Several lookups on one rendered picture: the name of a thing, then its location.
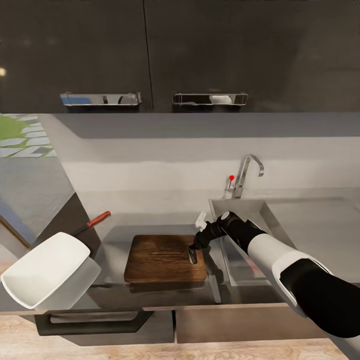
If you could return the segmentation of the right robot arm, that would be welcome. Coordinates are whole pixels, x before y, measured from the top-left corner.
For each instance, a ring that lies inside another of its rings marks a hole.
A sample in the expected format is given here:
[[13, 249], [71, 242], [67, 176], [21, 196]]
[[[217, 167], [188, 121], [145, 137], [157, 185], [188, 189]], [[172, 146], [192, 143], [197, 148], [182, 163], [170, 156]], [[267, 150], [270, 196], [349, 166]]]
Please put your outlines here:
[[191, 249], [206, 249], [210, 241], [228, 235], [295, 313], [311, 318], [349, 360], [360, 360], [360, 287], [233, 211], [213, 223], [204, 221], [206, 215], [202, 211], [195, 222], [200, 231]]

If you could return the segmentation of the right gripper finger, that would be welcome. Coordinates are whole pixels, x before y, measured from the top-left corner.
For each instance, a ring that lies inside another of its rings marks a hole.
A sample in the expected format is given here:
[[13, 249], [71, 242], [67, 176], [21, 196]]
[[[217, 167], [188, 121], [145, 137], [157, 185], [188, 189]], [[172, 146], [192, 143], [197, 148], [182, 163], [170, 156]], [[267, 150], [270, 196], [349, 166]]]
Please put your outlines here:
[[202, 245], [199, 244], [199, 243], [196, 241], [194, 244], [192, 244], [192, 245], [190, 246], [190, 248], [193, 249], [193, 250], [200, 250], [200, 249], [202, 248]]

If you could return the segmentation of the parer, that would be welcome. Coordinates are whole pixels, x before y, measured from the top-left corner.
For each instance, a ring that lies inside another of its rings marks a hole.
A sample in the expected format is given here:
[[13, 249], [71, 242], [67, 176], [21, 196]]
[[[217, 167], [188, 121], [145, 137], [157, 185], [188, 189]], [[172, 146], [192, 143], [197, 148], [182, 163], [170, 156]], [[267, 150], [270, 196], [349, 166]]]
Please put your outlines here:
[[92, 225], [94, 225], [95, 223], [98, 223], [99, 221], [103, 220], [105, 217], [109, 216], [111, 214], [111, 212], [108, 210], [106, 212], [104, 212], [103, 214], [101, 214], [100, 216], [96, 217], [95, 219], [91, 220], [90, 222], [88, 222], [86, 225], [84, 225], [83, 227], [79, 228], [78, 230], [76, 230], [75, 232], [73, 232], [70, 235], [77, 235], [80, 232], [84, 231], [85, 229], [87, 229], [88, 227], [92, 227]]

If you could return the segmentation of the cutting board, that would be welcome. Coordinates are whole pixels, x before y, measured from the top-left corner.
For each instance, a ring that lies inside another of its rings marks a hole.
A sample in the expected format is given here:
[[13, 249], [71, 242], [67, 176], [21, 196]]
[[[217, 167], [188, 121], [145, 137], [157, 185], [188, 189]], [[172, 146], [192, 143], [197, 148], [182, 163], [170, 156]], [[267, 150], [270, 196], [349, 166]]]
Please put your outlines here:
[[123, 274], [126, 283], [202, 282], [207, 270], [202, 249], [195, 249], [196, 264], [189, 248], [196, 235], [148, 235], [133, 237]]

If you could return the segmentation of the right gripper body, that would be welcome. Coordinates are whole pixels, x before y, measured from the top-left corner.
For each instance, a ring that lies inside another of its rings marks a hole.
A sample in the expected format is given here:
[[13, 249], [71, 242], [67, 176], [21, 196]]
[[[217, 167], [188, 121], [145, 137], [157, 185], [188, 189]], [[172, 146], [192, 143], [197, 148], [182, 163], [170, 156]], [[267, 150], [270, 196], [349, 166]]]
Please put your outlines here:
[[211, 227], [212, 226], [211, 222], [206, 221], [206, 223], [207, 223], [206, 228], [202, 232], [200, 231], [198, 233], [198, 237], [197, 237], [197, 240], [196, 240], [205, 249], [209, 246], [210, 241], [220, 238], [220, 237], [213, 234], [212, 227]]

